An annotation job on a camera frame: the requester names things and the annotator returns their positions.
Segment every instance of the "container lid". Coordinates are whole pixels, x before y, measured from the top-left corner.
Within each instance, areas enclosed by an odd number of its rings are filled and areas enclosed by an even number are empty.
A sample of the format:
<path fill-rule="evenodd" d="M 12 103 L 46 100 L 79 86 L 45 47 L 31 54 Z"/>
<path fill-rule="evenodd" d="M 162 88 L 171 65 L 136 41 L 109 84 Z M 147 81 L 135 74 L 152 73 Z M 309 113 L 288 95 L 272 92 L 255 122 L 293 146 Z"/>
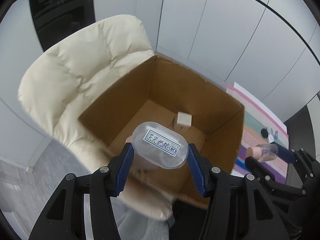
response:
<path fill-rule="evenodd" d="M 188 143 L 180 134 L 156 123 L 144 122 L 132 134 L 134 150 L 164 169 L 182 165 L 188 157 Z"/>

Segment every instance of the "floor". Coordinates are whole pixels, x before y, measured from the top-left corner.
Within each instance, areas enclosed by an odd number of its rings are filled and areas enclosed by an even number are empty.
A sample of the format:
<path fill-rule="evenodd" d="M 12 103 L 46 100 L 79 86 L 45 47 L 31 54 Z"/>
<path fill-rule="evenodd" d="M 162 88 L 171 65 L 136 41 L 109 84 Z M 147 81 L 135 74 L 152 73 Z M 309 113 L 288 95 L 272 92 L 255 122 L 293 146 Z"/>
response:
<path fill-rule="evenodd" d="M 52 140 L 44 150 L 33 173 L 0 161 L 0 208 L 14 212 L 28 239 L 43 207 L 68 173 L 76 176 L 89 171 L 60 143 Z M 111 198 L 114 217 L 121 239 L 168 240 L 166 221 L 157 221 L 138 214 L 119 199 Z M 93 240 L 89 195 L 84 195 L 84 223 L 87 240 Z"/>
<path fill-rule="evenodd" d="M 1 210 L 15 212 L 30 233 L 51 194 L 70 172 L 76 176 L 89 174 L 87 169 L 55 140 L 42 153 L 33 173 L 0 161 Z M 85 196 L 86 221 L 90 220 L 88 200 L 88 196 Z"/>

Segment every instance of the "clear plastic container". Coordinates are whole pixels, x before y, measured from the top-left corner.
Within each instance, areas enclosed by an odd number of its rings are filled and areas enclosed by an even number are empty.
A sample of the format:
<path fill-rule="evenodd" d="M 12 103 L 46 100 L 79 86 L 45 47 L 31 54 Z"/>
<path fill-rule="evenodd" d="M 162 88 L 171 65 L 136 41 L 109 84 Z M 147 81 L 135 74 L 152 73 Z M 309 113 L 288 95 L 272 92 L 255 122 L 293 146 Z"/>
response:
<path fill-rule="evenodd" d="M 258 162 L 273 161 L 278 157 L 279 149 L 276 144 L 259 144 L 256 147 L 249 147 L 246 157 L 252 156 Z"/>
<path fill-rule="evenodd" d="M 175 169 L 188 157 L 188 143 L 180 134 L 156 123 L 144 122 L 132 134 L 137 154 L 164 169 Z"/>

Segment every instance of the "white cushion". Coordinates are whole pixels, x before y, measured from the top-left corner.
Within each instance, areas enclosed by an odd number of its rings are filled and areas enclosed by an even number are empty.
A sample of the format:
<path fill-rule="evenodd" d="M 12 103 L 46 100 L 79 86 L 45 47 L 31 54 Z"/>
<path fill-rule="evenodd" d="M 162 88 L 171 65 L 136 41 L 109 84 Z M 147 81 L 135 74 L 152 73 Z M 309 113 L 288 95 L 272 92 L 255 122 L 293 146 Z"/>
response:
<path fill-rule="evenodd" d="M 108 87 L 153 56 L 142 23 L 117 15 L 66 37 L 45 51 L 26 71 L 18 99 L 25 111 L 67 147 L 90 172 L 108 165 L 107 148 L 78 121 Z M 128 178 L 119 198 L 149 217 L 166 220 L 170 202 Z"/>

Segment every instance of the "cardboard box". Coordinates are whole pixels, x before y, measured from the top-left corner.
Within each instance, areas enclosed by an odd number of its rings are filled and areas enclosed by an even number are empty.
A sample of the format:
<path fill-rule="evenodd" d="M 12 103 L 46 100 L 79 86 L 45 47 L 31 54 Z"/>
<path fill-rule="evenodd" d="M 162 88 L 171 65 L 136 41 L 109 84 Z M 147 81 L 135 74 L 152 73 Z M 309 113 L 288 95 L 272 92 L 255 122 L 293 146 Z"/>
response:
<path fill-rule="evenodd" d="M 192 126 L 176 130 L 194 143 L 212 165 L 230 173 L 241 143 L 244 106 L 192 70 L 155 55 L 124 75 L 79 117 L 114 155 L 119 155 L 134 129 L 147 121 L 173 129 L 179 112 L 192 115 Z M 188 164 L 139 172 L 135 177 L 177 198 L 206 208 L 208 200 L 196 191 Z"/>

